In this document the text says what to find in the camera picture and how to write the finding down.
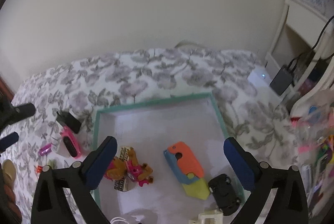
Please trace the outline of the purple lighter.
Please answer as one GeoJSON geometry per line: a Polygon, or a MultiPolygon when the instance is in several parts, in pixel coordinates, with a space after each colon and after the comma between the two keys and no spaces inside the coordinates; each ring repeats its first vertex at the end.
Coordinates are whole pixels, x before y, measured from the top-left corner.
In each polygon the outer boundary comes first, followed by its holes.
{"type": "Polygon", "coordinates": [[[42,156],[48,155],[51,151],[52,151],[52,144],[48,143],[42,148],[40,148],[40,150],[38,151],[38,155],[42,157],[42,156]]]}

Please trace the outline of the pink watch band toy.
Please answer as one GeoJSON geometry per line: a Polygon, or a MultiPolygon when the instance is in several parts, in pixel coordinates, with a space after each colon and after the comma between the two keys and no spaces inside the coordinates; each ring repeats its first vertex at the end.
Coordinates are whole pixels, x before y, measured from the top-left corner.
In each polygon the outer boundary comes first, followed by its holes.
{"type": "Polygon", "coordinates": [[[80,149],[80,145],[70,128],[63,128],[63,130],[61,131],[61,138],[71,157],[73,157],[74,159],[81,157],[82,152],[80,149]]]}

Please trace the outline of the black wall charger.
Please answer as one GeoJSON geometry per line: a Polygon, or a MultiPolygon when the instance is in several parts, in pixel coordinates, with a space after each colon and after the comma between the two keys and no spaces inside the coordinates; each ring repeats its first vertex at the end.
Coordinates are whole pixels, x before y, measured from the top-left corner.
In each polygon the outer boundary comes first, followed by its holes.
{"type": "Polygon", "coordinates": [[[57,112],[56,121],[62,127],[68,127],[72,132],[78,134],[82,123],[67,111],[57,112]]]}

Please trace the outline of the pink helmet dog figure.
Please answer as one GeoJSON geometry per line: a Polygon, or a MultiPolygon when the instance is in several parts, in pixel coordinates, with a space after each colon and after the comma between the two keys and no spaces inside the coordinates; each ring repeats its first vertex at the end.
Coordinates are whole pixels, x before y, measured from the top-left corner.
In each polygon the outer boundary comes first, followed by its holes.
{"type": "Polygon", "coordinates": [[[127,171],[127,176],[142,187],[145,184],[153,183],[153,169],[147,164],[140,164],[137,159],[137,154],[133,147],[128,151],[129,160],[125,163],[115,156],[105,171],[105,178],[109,180],[122,179],[127,171]]]}

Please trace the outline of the black toy car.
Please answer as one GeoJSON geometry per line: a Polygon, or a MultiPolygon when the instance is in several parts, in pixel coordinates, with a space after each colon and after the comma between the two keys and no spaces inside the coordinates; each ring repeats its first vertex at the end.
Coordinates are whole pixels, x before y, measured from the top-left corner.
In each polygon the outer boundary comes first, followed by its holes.
{"type": "Polygon", "coordinates": [[[223,215],[229,216],[238,210],[241,199],[236,195],[229,176],[216,176],[208,182],[208,187],[223,215]]]}

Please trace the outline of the cream plastic frame piece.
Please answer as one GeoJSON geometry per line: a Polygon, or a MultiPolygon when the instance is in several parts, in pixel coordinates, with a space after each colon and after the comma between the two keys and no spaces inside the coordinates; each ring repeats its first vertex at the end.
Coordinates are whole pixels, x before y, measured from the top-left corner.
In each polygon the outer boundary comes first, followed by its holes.
{"type": "Polygon", "coordinates": [[[223,217],[223,212],[215,209],[199,214],[197,219],[190,219],[188,224],[223,224],[223,217]]]}

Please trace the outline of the orange blue toy knife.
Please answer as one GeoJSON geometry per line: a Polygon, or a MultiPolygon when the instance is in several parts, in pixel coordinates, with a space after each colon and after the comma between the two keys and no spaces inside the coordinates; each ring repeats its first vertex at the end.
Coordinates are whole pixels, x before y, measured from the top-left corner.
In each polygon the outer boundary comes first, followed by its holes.
{"type": "Polygon", "coordinates": [[[204,178],[204,169],[191,148],[180,141],[165,149],[163,155],[186,195],[207,200],[210,190],[204,178]]]}

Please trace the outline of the white wall charger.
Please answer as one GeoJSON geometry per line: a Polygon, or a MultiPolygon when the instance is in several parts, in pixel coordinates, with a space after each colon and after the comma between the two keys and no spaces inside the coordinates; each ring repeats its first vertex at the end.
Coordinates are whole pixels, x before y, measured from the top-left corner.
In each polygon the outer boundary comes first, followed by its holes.
{"type": "Polygon", "coordinates": [[[56,153],[62,157],[69,158],[70,154],[64,144],[62,138],[59,139],[58,144],[56,145],[56,153]]]}

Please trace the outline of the floral grey white blanket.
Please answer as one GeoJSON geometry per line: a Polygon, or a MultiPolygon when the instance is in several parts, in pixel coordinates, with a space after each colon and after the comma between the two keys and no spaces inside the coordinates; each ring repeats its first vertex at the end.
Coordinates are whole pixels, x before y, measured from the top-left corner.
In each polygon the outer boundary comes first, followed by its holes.
{"type": "Polygon", "coordinates": [[[5,157],[16,166],[15,194],[23,222],[30,221],[37,166],[70,163],[56,153],[38,155],[42,146],[57,148],[60,142],[61,127],[56,121],[60,110],[82,121],[79,139],[88,149],[95,114],[102,108],[212,93],[228,133],[259,161],[282,169],[296,164],[297,143],[288,112],[270,88],[250,79],[263,68],[262,61],[246,50],[151,48],[93,56],[31,76],[19,86],[13,104],[30,102],[36,114],[6,129],[19,134],[5,157]]]}

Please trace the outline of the clear bag of toys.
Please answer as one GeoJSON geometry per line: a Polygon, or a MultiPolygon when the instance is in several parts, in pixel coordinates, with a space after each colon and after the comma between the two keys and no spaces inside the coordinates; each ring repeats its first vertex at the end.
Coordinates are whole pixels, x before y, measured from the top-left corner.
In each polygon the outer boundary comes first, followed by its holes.
{"type": "Polygon", "coordinates": [[[333,89],[298,100],[290,120],[296,133],[309,218],[320,218],[326,206],[333,205],[333,89]]]}

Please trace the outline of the teal rimmed white box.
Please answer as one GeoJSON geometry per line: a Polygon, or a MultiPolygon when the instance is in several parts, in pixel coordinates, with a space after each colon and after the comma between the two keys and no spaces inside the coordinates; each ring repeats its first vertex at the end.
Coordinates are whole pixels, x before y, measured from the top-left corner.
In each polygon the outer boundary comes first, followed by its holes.
{"type": "Polygon", "coordinates": [[[215,199],[186,195],[164,157],[169,146],[184,142],[204,169],[205,180],[227,174],[239,197],[243,188],[227,161],[223,143],[228,133],[211,93],[158,99],[109,107],[96,114],[93,147],[107,136],[118,146],[133,147],[141,163],[153,169],[154,181],[139,186],[129,182],[121,192],[111,180],[101,180],[94,197],[107,219],[125,218],[129,223],[188,223],[200,213],[214,209],[215,199]]]}

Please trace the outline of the dark grey power adapter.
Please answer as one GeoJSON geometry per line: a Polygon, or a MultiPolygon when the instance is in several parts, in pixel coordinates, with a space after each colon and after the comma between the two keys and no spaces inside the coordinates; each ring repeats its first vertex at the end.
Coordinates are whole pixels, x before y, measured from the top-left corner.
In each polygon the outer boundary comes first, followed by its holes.
{"type": "Polygon", "coordinates": [[[278,95],[281,96],[284,91],[293,82],[293,72],[287,65],[283,65],[276,76],[271,81],[269,87],[278,95]]]}

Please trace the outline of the white power strip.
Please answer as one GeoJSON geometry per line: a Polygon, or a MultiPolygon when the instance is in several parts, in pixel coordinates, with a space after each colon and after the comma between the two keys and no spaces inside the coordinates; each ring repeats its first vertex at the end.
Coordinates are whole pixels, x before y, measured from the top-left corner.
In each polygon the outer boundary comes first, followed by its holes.
{"type": "Polygon", "coordinates": [[[254,85],[254,87],[256,87],[259,95],[267,96],[269,99],[281,99],[281,97],[269,86],[272,79],[266,70],[254,69],[251,71],[247,79],[254,85]]]}

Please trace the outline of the white shelf unit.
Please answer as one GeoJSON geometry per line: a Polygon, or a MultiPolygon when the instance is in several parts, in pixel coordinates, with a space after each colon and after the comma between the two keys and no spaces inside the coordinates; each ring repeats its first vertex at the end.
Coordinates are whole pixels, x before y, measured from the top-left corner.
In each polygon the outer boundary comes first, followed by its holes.
{"type": "Polygon", "coordinates": [[[298,100],[333,89],[333,0],[284,1],[265,57],[265,68],[272,80],[283,65],[294,75],[280,96],[289,113],[298,100]]]}

